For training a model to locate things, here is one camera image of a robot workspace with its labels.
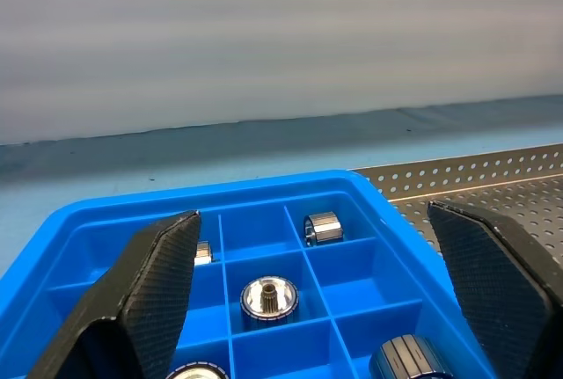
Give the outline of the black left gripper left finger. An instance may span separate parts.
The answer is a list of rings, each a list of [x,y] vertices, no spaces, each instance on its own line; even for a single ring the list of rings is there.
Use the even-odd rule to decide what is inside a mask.
[[[188,310],[201,215],[138,230],[84,293],[30,378],[164,378]]]

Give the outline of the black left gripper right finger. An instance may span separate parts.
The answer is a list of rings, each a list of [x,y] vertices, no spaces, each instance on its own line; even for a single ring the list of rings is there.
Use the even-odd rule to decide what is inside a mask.
[[[562,265],[514,218],[432,200],[428,219],[467,324],[500,378],[562,376]]]

